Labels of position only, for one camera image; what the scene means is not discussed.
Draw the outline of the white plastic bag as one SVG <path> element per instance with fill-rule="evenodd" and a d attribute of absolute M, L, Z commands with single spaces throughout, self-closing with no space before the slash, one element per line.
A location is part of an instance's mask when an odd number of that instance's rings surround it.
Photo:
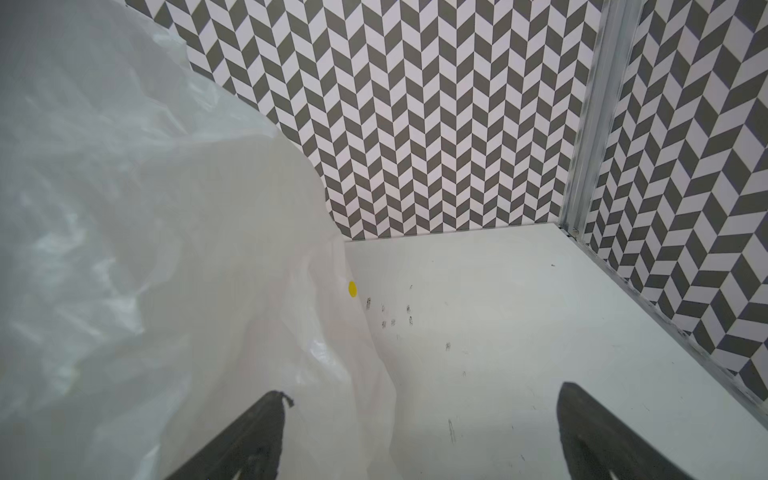
<path fill-rule="evenodd" d="M 116 1 L 1 5 L 1 475 L 169 479 L 269 391 L 276 479 L 396 479 L 309 160 Z"/>

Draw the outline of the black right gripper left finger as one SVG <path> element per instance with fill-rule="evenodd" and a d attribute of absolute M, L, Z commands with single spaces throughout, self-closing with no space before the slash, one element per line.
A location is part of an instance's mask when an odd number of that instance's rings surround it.
<path fill-rule="evenodd" d="M 275 480 L 286 411 L 293 406 L 285 393 L 267 392 L 168 478 Z"/>

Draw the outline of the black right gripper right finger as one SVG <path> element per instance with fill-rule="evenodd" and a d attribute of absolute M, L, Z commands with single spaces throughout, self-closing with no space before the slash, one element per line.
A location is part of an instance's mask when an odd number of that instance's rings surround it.
<path fill-rule="evenodd" d="M 556 416 L 572 479 L 692 479 L 576 383 L 562 384 Z"/>

